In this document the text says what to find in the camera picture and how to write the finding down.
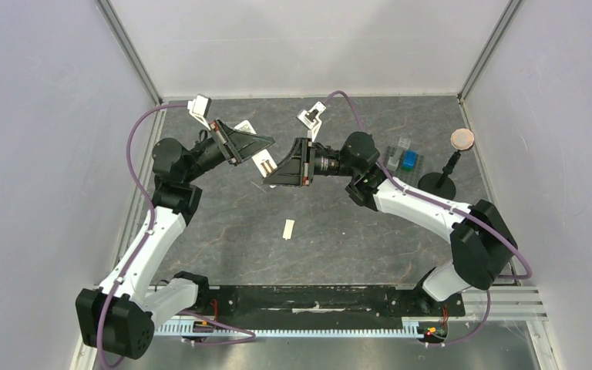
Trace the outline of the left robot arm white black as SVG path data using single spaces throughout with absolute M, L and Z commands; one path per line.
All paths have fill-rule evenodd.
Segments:
M 213 306 L 207 277 L 181 271 L 149 293 L 167 251 L 197 212 L 202 189 L 195 179 L 223 164 L 238 166 L 275 142 L 271 136 L 232 128 L 216 119 L 209 134 L 190 149 L 174 138 L 152 150 L 154 191 L 145 196 L 143 225 L 113 271 L 97 288 L 84 288 L 76 312 L 84 345 L 138 359 L 153 333 L 178 313 L 201 315 Z

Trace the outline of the white remote control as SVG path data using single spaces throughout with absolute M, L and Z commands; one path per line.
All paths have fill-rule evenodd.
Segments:
M 235 130 L 242 131 L 245 133 L 252 133 L 256 134 L 254 127 L 248 120 L 242 121 L 241 123 L 237 124 Z M 277 168 L 277 164 L 274 161 L 274 158 L 270 155 L 268 150 L 262 150 L 259 153 L 256 153 L 252 156 L 252 160 L 254 164 L 261 172 L 262 177 L 267 177 L 272 172 L 275 171 Z

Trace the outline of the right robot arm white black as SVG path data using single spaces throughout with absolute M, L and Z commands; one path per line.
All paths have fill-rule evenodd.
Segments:
M 435 314 L 460 291 L 489 290 L 517 249 L 496 206 L 487 200 L 473 205 L 446 200 L 411 187 L 386 174 L 378 158 L 367 133 L 353 132 L 338 150 L 301 137 L 264 183 L 304 187 L 319 176 L 347 177 L 345 190 L 355 204 L 411 221 L 448 242 L 451 261 L 428 273 L 414 294 L 425 315 Z

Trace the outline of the white battery cover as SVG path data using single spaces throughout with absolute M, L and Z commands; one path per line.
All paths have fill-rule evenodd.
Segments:
M 282 233 L 282 238 L 284 240 L 290 240 L 293 234 L 295 221 L 292 219 L 287 219 L 284 223 L 284 229 Z

